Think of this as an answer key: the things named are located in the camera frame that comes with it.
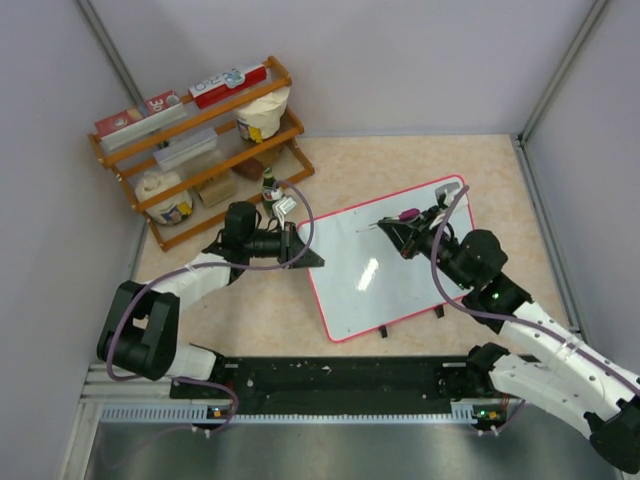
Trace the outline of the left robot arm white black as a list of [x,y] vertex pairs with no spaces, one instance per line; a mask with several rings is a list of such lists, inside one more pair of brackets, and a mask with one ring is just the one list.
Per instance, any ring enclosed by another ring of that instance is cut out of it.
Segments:
[[273,258],[279,268],[325,264],[299,237],[294,223],[263,229],[260,221],[254,204],[235,202],[214,242],[192,262],[148,283],[129,280],[119,285],[97,343],[97,356],[109,366],[111,378],[187,377],[205,396],[224,390],[227,374],[215,365],[218,355],[179,342],[180,314],[252,270],[253,258]]

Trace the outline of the marker pen with magenta cap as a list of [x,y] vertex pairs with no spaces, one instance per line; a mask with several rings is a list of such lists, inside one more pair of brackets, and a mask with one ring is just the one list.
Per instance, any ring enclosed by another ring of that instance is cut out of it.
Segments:
[[372,230],[376,227],[381,227],[383,224],[388,224],[388,223],[400,223],[400,224],[406,224],[409,222],[414,221],[418,216],[420,215],[420,210],[417,208],[411,208],[408,210],[405,210],[403,212],[401,212],[398,215],[395,216],[387,216],[387,217],[383,217],[382,219],[373,222],[365,227],[359,228],[356,230],[357,233],[362,233],[365,231],[369,231]]

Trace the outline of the whiteboard with pink frame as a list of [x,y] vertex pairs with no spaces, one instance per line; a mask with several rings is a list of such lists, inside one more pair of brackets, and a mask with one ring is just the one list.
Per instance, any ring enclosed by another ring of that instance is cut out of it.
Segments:
[[298,224],[324,265],[309,278],[328,338],[342,342],[383,325],[425,313],[445,303],[436,289],[427,257],[403,259],[374,225],[411,208],[437,204],[436,192],[461,187],[451,175],[369,200]]

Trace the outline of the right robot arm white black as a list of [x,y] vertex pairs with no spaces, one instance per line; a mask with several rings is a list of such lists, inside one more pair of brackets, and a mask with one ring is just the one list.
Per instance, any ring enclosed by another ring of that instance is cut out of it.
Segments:
[[423,255],[435,282],[446,277],[466,290],[458,310],[535,357],[530,363],[496,345],[478,348],[466,372],[474,393],[519,397],[573,427],[610,465],[638,473],[638,375],[556,322],[505,275],[508,257],[491,231],[475,229],[458,240],[437,208],[376,225],[403,259]]

